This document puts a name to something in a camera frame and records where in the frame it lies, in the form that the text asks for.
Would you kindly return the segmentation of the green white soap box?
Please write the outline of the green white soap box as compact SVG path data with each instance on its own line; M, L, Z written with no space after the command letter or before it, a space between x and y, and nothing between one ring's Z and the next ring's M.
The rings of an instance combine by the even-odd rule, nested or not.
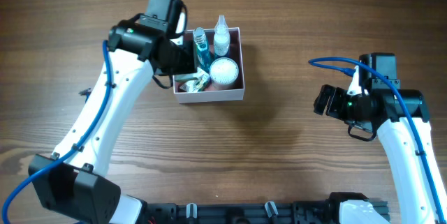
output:
M198 73L189 73L189 74L181 74L175 75L174 80L176 82L187 82L190 80L197 80L200 77Z

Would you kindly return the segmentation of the blue mouthwash bottle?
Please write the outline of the blue mouthwash bottle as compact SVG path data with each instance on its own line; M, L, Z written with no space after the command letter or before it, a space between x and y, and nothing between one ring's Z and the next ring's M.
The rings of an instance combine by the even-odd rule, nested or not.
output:
M213 59L210 53L210 46L204 28L197 27L193 31L193 41L195 43L196 56L200 64L200 68L208 73L210 71L210 66Z

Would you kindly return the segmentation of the cotton swab round container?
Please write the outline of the cotton swab round container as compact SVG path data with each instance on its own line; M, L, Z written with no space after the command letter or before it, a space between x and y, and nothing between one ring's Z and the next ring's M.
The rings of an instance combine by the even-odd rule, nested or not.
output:
M210 66L212 85L216 90L232 89L239 75L239 67L230 58L216 59Z

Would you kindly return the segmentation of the dark blue clear-cap bottle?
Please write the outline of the dark blue clear-cap bottle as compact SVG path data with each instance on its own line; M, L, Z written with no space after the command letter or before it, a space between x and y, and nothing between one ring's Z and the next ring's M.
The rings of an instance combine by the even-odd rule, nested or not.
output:
M227 57L230 49L230 33L224 15L220 15L214 28L214 55L216 58Z

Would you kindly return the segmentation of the blue disposable razor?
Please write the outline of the blue disposable razor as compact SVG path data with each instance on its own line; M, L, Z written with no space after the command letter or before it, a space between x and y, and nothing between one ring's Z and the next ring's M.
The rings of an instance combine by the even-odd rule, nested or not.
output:
M84 89L84 90L80 91L78 94L80 96L84 96L85 97L85 102L87 102L89 97L90 97L90 95L91 95L91 92L92 92L92 89L91 88L87 88L87 89Z

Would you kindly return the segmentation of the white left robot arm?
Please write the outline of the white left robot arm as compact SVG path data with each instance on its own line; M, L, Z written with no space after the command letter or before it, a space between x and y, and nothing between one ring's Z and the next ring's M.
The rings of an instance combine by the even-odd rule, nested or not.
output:
M71 131L35 155L25 184L43 207L82 223L139 223L146 203L106 179L115 142L142 90L159 75L196 71L186 20L122 20L103 42L104 65Z

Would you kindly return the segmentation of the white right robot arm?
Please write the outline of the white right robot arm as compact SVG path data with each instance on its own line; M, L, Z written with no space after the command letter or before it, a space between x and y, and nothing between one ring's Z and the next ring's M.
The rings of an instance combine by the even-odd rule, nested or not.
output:
M314 112L379 140L393 175L403 223L446 222L446 189L421 92L391 87L362 94L325 84L314 101Z

